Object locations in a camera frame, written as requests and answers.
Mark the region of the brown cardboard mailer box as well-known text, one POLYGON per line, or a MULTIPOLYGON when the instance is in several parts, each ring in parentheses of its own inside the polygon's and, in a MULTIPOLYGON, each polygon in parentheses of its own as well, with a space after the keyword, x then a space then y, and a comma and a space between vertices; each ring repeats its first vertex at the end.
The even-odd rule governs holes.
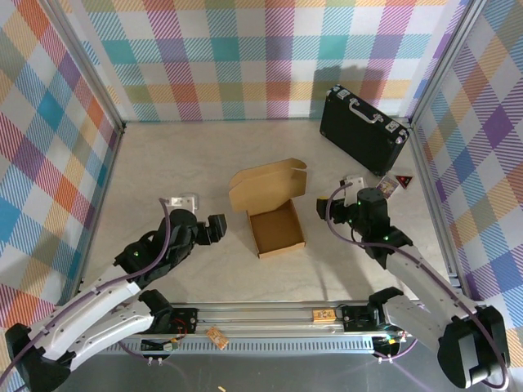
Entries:
POLYGON ((293 200, 306 193, 307 165, 288 158, 238 171, 229 183, 234 212, 245 212, 257 257, 264 259, 305 247, 293 200))

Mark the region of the small purple card box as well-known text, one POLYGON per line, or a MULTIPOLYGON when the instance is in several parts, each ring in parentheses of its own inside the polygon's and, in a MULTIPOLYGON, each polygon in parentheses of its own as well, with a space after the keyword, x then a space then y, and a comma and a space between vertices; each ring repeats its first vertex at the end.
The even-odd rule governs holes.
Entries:
POLYGON ((376 188, 380 190, 385 199, 389 199, 397 188, 400 186, 399 182, 390 176, 384 176, 376 185, 376 188))

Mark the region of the small orange printed tag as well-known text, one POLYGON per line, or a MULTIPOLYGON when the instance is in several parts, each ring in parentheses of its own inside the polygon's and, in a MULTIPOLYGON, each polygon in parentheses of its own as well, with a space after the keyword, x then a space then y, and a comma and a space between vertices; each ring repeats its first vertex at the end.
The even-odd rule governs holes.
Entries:
POLYGON ((224 350, 229 344, 228 338, 217 327, 210 327, 206 336, 219 350, 224 350))

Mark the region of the grey metal panel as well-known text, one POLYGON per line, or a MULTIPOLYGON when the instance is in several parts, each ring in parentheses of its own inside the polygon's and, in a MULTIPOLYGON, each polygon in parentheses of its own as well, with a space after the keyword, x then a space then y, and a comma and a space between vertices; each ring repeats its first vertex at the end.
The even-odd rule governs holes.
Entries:
POLYGON ((455 387, 421 346, 394 363, 358 354, 195 354, 148 366, 129 354, 103 354, 58 392, 221 392, 219 385, 226 392, 491 392, 483 384, 455 387))

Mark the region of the aluminium frame side rail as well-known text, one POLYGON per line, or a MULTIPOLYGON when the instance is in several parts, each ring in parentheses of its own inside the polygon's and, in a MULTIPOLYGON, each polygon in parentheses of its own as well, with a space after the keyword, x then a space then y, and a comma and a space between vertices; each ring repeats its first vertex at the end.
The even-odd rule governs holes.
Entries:
POLYGON ((101 188, 100 197, 98 199, 98 207, 95 210, 95 215, 92 222, 92 228, 89 232, 89 235, 87 236, 87 243, 86 247, 84 249, 84 253, 82 254, 82 258, 80 259, 78 268, 76 270, 75 280, 72 283, 71 291, 69 293, 69 299, 72 299, 76 294, 79 293, 79 289, 82 287, 84 279, 85 279, 85 273, 87 270, 87 266, 89 263, 89 257, 91 253, 92 244, 95 241, 96 238, 96 232, 98 230, 99 222, 101 219, 101 213, 103 210, 104 202, 106 199, 106 195, 108 194, 110 182, 114 173, 114 167, 116 165, 116 162, 118 160, 118 154, 121 149, 122 145, 122 139, 124 138, 126 134, 126 131, 124 128, 118 131, 118 136, 115 141, 114 145, 114 152, 109 160, 109 166, 107 168, 106 176, 103 182, 103 186, 101 188))
POLYGON ((414 125, 410 128, 409 140, 413 160, 418 171, 419 182, 422 185, 428 211, 431 216, 432 224, 445 263, 445 268, 447 269, 451 283, 468 295, 470 294, 470 289, 463 276, 463 269, 459 264, 453 237, 446 225, 445 214, 440 203, 436 185, 432 180, 429 163, 422 147, 422 141, 414 125))

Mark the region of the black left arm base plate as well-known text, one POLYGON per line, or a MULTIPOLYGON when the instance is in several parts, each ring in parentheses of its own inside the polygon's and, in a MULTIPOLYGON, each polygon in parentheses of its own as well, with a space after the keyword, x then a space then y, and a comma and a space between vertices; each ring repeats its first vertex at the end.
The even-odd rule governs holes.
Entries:
POLYGON ((195 334, 198 312, 197 308, 175 308, 170 315, 169 331, 178 335, 195 334))

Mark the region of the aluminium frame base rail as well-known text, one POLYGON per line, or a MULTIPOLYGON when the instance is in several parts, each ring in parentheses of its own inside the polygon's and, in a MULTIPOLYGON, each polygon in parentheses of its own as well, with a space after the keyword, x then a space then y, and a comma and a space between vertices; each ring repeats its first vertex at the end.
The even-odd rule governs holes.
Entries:
MULTIPOLYGON (((342 306, 337 309, 332 308, 337 315, 337 320, 334 323, 342 323, 340 311, 342 306)), ((412 332, 418 326, 424 332, 431 328, 438 328, 445 334, 451 330, 466 327, 471 330, 475 328, 479 333, 490 335, 492 327, 498 322, 498 315, 493 310, 481 307, 476 307, 474 310, 470 310, 467 307, 462 308, 462 303, 459 301, 452 304, 450 309, 460 310, 463 315, 451 314, 442 320, 436 319, 435 316, 422 310, 403 295, 394 296, 383 301, 370 300, 367 305, 358 306, 367 306, 370 311, 374 312, 377 322, 376 330, 382 330, 393 325, 395 327, 405 326, 412 332)), ((122 322, 138 321, 140 325, 136 327, 136 332, 169 333, 169 319, 171 312, 175 308, 188 307, 171 306, 158 292, 145 292, 137 301, 124 306, 119 312, 107 314, 109 324, 103 327, 102 330, 107 332, 110 328, 122 322)), ((89 304, 80 305, 77 310, 63 308, 59 314, 53 317, 51 325, 47 330, 56 338, 69 339, 71 341, 74 341, 76 338, 82 339, 84 332, 88 328, 100 323, 105 316, 103 312, 108 309, 107 304, 98 299, 89 304)), ((198 310, 198 323, 205 323, 207 319, 203 317, 203 311, 201 309, 198 310)), ((218 309, 218 316, 215 319, 219 323, 291 323, 300 320, 313 322, 312 310, 293 310, 286 304, 283 304, 278 309, 265 309, 263 307, 258 309, 253 304, 245 308, 242 304, 237 304, 234 309, 218 309)))

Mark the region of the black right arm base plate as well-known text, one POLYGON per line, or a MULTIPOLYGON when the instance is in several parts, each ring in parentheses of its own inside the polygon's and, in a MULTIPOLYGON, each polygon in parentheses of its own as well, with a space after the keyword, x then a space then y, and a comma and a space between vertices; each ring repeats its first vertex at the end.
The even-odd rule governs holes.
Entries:
POLYGON ((367 332, 377 329, 374 312, 367 306, 343 305, 340 311, 344 332, 367 332))

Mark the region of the aluminium frame post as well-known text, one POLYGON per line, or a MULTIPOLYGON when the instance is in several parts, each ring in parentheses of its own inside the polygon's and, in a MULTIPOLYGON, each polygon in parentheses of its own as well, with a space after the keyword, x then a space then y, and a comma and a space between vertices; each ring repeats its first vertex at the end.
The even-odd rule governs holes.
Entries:
POLYGON ((476 20, 489 0, 449 0, 435 30, 435 37, 427 46, 421 63, 423 75, 413 100, 405 112, 409 123, 418 125, 430 106, 443 81, 470 35, 476 20))
POLYGON ((58 0, 38 0, 43 10, 46 12, 52 25, 56 28, 60 38, 65 43, 66 48, 77 65, 79 71, 85 77, 87 84, 92 89, 93 94, 100 101, 101 106, 109 117, 115 122, 120 135, 125 133, 126 122, 118 113, 118 110, 105 89, 94 64, 89 59, 81 41, 79 40, 74 28, 69 22, 58 0))

